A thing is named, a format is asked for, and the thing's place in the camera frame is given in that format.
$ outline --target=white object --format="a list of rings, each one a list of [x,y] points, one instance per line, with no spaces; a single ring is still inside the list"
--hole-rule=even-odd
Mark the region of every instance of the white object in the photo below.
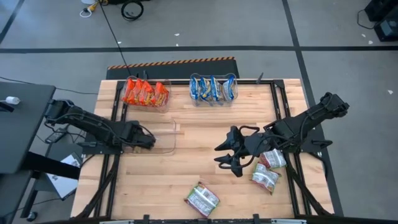
[[[80,167],[80,163],[72,155],[67,156],[61,162],[75,167]],[[67,197],[77,188],[78,180],[60,177],[53,174],[47,174],[47,176],[61,198]]]
[[[7,96],[7,98],[6,98],[6,103],[9,103],[12,105],[17,105],[19,102],[21,102],[21,100],[15,96]]]
[[[87,16],[83,15],[83,13],[86,13],[85,11],[81,11],[80,12],[80,17],[89,18],[93,14],[93,12],[90,9],[88,9],[88,8],[87,8],[87,11],[88,11],[88,15]]]
[[[83,3],[83,4],[94,4],[95,0],[81,0],[81,3]]]

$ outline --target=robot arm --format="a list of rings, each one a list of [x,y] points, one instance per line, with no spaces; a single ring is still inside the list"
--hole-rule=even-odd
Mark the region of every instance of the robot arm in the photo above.
[[[309,108],[303,113],[295,116],[275,121],[264,126],[264,133],[258,133],[258,127],[236,126],[231,127],[227,134],[227,139],[223,144],[215,148],[216,151],[232,149],[234,154],[231,156],[217,157],[219,167],[222,169],[231,169],[237,176],[242,176],[242,168],[248,166],[261,153],[279,149],[283,152],[299,152],[300,145],[307,137],[309,131],[319,125],[326,119],[340,118],[347,114],[349,105],[345,103],[338,95],[326,93],[320,100],[320,103]],[[241,130],[249,128],[256,130],[250,136],[243,136]],[[240,158],[252,156],[252,159],[244,165],[241,165]]]
[[[146,149],[155,144],[155,137],[138,121],[110,121],[75,106],[70,100],[51,100],[44,117],[45,125],[71,124],[119,151],[122,144]]]

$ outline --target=wooden table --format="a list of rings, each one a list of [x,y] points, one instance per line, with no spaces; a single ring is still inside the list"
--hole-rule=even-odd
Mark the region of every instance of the wooden table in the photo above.
[[[307,109],[299,79],[286,79],[285,89],[290,112],[295,116]],[[102,81],[95,113],[110,118],[117,81]],[[218,168],[213,160],[225,155],[214,148],[226,139],[231,125],[263,127],[276,120],[271,89],[265,85],[240,85],[239,97],[230,108],[196,108],[188,95],[188,86],[175,85],[168,113],[148,113],[129,109],[127,120],[137,119],[146,124],[167,123],[174,120],[177,128],[176,148],[167,154],[124,153],[120,158],[113,205],[113,219],[201,218],[183,199],[198,181],[219,196],[221,203],[209,218],[293,217],[289,187],[284,168],[274,194],[249,179],[253,165],[243,169],[243,177],[235,177],[230,170]],[[282,98],[278,91],[280,108]],[[307,187],[329,212],[333,212],[322,163],[306,153],[301,154]],[[97,155],[81,170],[71,216],[79,214],[98,188],[103,156]],[[303,213],[301,193],[297,199]],[[103,200],[101,214],[105,214]]]

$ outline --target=snack bag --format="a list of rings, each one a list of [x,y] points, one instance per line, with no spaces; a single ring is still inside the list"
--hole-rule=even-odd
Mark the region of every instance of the snack bag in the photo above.
[[[214,101],[223,100],[223,93],[221,92],[221,84],[217,81],[214,76],[210,77],[210,85],[211,85],[211,96]]]
[[[206,78],[200,78],[200,98],[205,101],[211,101],[211,86],[209,80]]]
[[[260,163],[267,169],[280,168],[286,166],[286,160],[282,153],[274,149],[260,154]]]
[[[189,94],[194,100],[199,99],[199,82],[196,78],[192,77],[189,81]]]
[[[150,100],[152,105],[163,106],[166,104],[168,98],[169,98],[169,91],[166,89],[166,87],[163,84],[157,82],[155,86],[155,94]]]
[[[152,102],[150,100],[154,95],[155,90],[151,87],[148,81],[144,81],[141,92],[139,93],[139,104],[142,106],[152,105]]]
[[[230,101],[235,98],[233,76],[230,76],[228,80],[223,83],[223,93],[226,101]]]
[[[279,175],[277,173],[267,170],[265,165],[257,163],[256,168],[253,171],[253,177],[251,180],[259,184],[261,187],[269,190],[272,195],[278,178]]]
[[[137,105],[139,104],[139,93],[141,92],[142,85],[144,82],[141,79],[137,79],[136,84],[134,88],[132,89],[132,97],[129,98],[129,103],[132,105]]]
[[[134,98],[132,90],[134,89],[135,84],[136,83],[131,78],[127,79],[126,91],[124,92],[124,97],[122,97],[123,102],[128,103],[131,98]]]
[[[184,201],[207,218],[217,207],[220,199],[199,182]]]

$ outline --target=concrete floor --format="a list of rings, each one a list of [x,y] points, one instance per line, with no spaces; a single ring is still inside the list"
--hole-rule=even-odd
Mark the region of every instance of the concrete floor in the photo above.
[[[356,24],[356,13],[370,0],[287,0],[301,46],[386,46],[373,30]],[[104,7],[121,47],[179,46],[293,46],[282,0],[152,0],[144,15],[126,22],[117,6]],[[0,0],[0,30],[17,1]],[[116,47],[101,9],[83,19],[79,0],[25,0],[5,38],[4,49]],[[371,23],[363,14],[361,21]],[[235,56],[241,78],[302,78],[294,51],[126,52],[128,63]],[[323,124],[333,140],[329,154],[344,215],[398,220],[398,126],[394,114],[398,94],[397,51],[303,52],[315,100],[326,91],[339,94],[351,108],[343,119]],[[106,68],[123,64],[119,53],[0,53],[1,76],[55,85],[78,91],[97,91]],[[93,111],[95,96],[57,91]],[[43,138],[50,131],[40,128]],[[43,152],[35,140],[32,150]],[[39,194],[36,202],[55,198]],[[39,222],[66,219],[73,197],[36,205]],[[25,223],[16,218],[14,223]]]

